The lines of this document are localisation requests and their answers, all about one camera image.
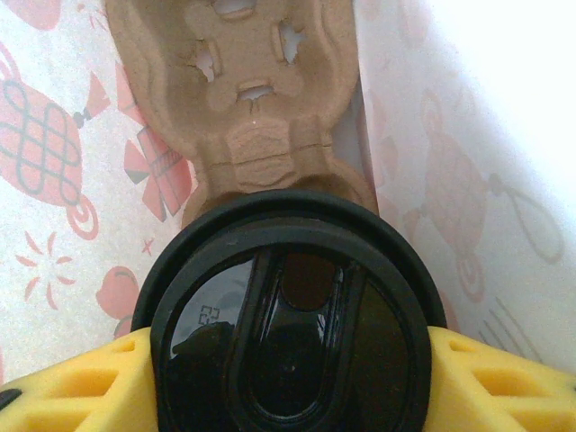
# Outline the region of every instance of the black lid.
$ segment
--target black lid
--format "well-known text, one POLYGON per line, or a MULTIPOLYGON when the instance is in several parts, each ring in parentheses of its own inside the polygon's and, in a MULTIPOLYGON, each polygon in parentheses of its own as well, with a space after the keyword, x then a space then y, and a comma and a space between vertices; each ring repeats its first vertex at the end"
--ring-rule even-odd
POLYGON ((367 241, 344 221, 374 219, 323 194, 261 193, 228 212, 257 197, 280 205, 228 219, 211 235, 203 228, 226 212, 206 215, 168 247, 158 262, 172 266, 157 263, 142 289, 148 299, 139 299, 135 325, 149 319, 142 311, 153 313, 160 430, 420 430, 427 324, 444 324, 444 315, 439 300, 421 307, 419 298, 435 302, 437 292, 418 257, 380 220, 367 241), (303 205, 311 202, 324 208, 303 205), (400 267, 427 277, 408 281, 391 249, 408 251, 400 267), (157 307, 150 297, 161 298, 157 307))

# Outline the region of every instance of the brown pulp insert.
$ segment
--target brown pulp insert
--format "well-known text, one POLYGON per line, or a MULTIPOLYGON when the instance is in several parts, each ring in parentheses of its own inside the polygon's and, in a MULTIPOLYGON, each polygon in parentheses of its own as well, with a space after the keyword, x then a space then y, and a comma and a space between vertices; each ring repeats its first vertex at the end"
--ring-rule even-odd
POLYGON ((358 78, 352 1, 258 0, 231 13, 220 2, 106 2, 142 114, 194 163, 199 187, 183 224, 241 194, 286 187, 377 212, 372 189, 332 152, 330 131, 358 78), (304 38, 293 63, 286 26, 304 38))

